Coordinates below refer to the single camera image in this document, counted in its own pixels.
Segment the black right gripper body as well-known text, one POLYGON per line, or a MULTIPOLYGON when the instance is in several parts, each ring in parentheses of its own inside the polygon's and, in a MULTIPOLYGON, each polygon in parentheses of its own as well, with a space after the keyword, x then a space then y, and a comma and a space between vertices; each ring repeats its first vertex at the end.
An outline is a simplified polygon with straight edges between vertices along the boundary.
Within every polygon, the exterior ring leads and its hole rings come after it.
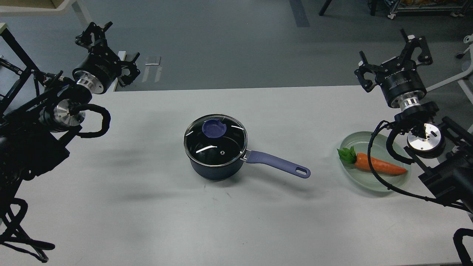
POLYGON ((385 62, 387 71, 377 74, 377 84, 381 87, 390 108, 399 108, 401 98, 416 96, 419 100, 427 94, 417 72, 416 62, 385 62))

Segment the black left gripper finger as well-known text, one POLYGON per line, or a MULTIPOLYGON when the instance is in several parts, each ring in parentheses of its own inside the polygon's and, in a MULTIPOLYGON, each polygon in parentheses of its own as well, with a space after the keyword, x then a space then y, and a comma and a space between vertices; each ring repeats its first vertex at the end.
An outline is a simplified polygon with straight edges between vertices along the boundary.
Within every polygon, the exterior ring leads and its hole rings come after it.
POLYGON ((108 46, 105 32, 113 25, 113 22, 106 23, 103 27, 91 22, 87 28, 75 38, 75 44, 86 48, 89 55, 108 56, 113 53, 108 46))
POLYGON ((136 61, 140 57, 140 52, 131 55, 130 59, 121 59, 118 61, 121 73, 117 77, 118 84, 121 87, 128 86, 139 76, 140 70, 137 68, 136 61))

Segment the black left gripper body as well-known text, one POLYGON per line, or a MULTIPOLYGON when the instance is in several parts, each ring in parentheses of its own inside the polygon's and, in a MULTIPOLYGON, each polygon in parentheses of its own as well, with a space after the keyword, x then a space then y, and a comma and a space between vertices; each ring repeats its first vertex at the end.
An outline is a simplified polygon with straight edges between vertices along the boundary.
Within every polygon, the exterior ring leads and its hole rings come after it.
POLYGON ((100 95, 107 92, 113 81, 121 75, 121 69, 117 63, 108 62, 101 56, 88 55, 73 70, 72 75, 77 85, 100 95))

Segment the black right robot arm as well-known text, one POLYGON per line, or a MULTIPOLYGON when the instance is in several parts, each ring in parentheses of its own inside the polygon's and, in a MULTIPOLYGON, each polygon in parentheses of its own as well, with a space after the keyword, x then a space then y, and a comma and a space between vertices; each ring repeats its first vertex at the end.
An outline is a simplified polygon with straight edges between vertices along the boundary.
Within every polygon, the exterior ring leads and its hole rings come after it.
POLYGON ((401 34, 405 42, 399 56, 380 65, 368 63, 360 51, 361 61, 355 75, 366 92, 380 86, 390 108, 400 108, 395 121, 381 121, 368 143, 368 169, 387 189, 401 195, 418 198, 472 213, 472 134, 449 117, 434 123, 439 111, 433 101, 421 104, 427 94, 417 72, 421 65, 431 65, 433 59, 424 36, 401 34), (433 197, 415 195, 385 181, 371 161, 371 149, 376 136, 383 129, 390 133, 386 150, 398 162, 417 164, 423 173, 419 180, 433 197))

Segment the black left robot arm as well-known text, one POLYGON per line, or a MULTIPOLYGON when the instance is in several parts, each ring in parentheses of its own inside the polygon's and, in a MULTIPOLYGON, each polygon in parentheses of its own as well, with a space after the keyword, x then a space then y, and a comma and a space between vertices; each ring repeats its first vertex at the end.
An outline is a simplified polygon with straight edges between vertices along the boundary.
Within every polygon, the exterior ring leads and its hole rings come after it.
POLYGON ((91 104, 92 96, 104 94, 115 81, 128 86, 140 74, 136 65, 140 53, 127 61, 108 46, 105 32, 112 25, 91 22, 76 36, 76 45, 88 53, 68 78, 62 71, 41 71, 7 25, 1 24, 1 38, 25 66, 21 69, 1 59, 1 66, 18 77, 1 96, 1 224, 5 226, 1 244, 22 253, 28 251, 14 243, 31 246, 32 256, 42 263, 49 260, 45 251, 55 249, 55 245, 32 239, 25 232, 21 222, 28 203, 16 194, 23 181, 64 162, 73 138, 98 138, 108 132, 111 115, 105 107, 91 104))

